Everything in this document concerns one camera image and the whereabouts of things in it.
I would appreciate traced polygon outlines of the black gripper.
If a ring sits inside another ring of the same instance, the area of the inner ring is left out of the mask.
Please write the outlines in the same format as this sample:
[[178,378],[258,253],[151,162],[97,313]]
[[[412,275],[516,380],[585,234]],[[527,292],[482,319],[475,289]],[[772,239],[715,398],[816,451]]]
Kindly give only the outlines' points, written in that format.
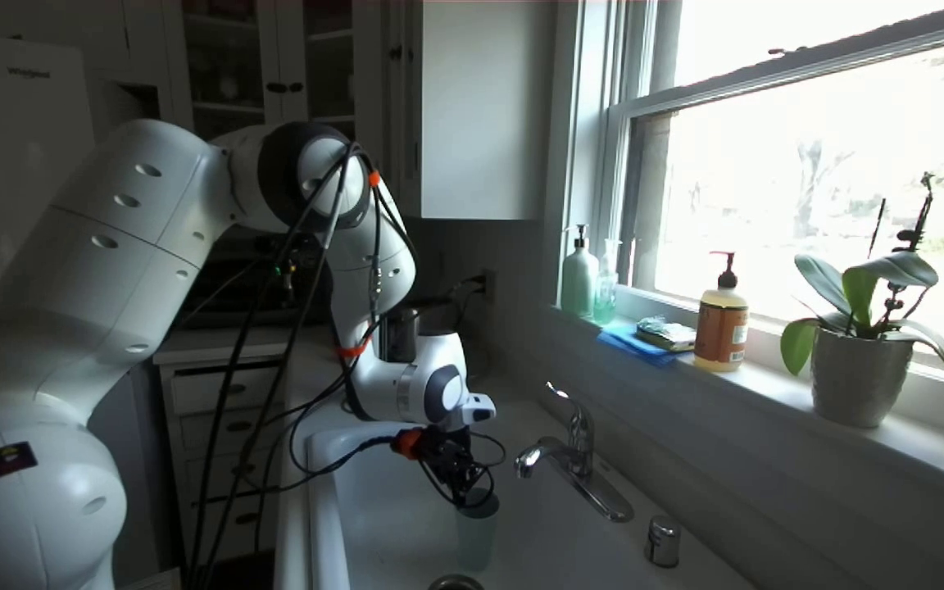
[[491,473],[472,454],[467,429],[445,432],[431,426],[419,440],[419,465],[449,503],[486,503],[491,499]]

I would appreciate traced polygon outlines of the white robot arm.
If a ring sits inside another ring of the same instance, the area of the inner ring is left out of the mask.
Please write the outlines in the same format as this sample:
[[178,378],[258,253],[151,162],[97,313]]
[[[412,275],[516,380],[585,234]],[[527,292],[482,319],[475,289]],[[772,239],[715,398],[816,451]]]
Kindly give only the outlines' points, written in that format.
[[470,385],[463,336],[383,354],[418,263],[359,142],[300,121],[202,142],[139,118],[79,162],[0,277],[0,590],[116,590],[129,499],[89,415],[165,345],[233,226],[317,239],[354,406],[400,418],[395,448],[433,465],[457,503],[486,499],[470,429],[494,398]]

